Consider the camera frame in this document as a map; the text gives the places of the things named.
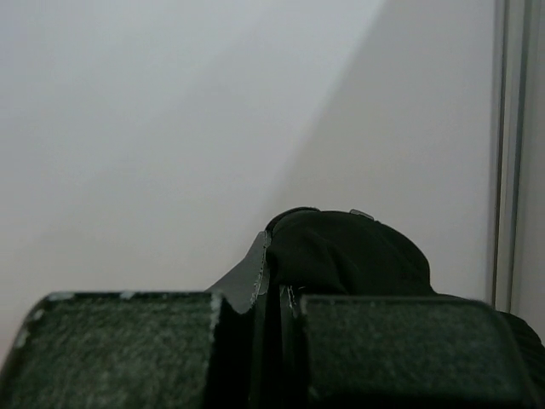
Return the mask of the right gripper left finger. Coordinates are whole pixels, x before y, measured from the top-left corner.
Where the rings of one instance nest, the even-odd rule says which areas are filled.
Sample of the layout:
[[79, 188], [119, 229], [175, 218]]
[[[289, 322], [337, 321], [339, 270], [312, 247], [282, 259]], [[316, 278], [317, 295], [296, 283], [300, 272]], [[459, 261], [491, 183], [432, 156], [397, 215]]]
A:
[[257, 408], [269, 234], [207, 291], [54, 292], [1, 369], [4, 408]]

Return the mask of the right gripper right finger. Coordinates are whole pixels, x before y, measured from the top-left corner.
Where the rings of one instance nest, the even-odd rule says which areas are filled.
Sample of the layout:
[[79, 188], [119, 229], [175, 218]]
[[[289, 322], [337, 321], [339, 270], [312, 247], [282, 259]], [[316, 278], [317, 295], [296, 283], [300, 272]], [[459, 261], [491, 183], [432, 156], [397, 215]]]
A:
[[536, 408], [504, 319], [457, 297], [280, 290], [288, 408]]

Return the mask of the black shorts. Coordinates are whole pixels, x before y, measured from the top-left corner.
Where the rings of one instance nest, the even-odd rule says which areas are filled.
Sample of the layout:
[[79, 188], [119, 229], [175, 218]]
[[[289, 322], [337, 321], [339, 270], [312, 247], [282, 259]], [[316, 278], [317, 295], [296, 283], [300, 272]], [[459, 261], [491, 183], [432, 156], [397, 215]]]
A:
[[422, 251], [365, 214], [295, 208], [267, 225], [273, 281], [301, 293], [439, 297]]

